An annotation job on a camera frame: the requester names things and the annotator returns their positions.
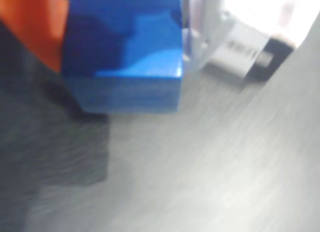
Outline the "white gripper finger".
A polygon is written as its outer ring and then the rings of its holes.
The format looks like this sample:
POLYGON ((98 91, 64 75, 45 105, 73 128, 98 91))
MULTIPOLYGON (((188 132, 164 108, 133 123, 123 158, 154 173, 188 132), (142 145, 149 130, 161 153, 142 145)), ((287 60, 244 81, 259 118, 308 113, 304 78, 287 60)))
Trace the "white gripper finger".
POLYGON ((201 70, 224 37, 221 0, 187 0, 182 29, 183 72, 201 70))

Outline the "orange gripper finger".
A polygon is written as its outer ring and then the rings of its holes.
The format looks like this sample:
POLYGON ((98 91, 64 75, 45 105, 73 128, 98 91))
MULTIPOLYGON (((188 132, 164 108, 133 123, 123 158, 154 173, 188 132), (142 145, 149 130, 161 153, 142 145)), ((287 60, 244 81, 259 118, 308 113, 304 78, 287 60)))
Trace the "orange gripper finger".
POLYGON ((0 21, 41 62, 59 73, 69 0, 0 0, 0 21))

